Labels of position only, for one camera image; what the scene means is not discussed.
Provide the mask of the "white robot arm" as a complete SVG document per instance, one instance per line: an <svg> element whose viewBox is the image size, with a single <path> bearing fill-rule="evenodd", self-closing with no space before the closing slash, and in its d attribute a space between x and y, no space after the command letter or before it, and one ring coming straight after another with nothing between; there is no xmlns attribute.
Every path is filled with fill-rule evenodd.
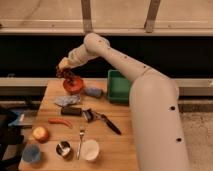
<svg viewBox="0 0 213 171"><path fill-rule="evenodd" d="M112 48L95 33L85 36L58 64L60 72L102 57L132 82L129 107L140 171L190 171L176 83L156 69Z"/></svg>

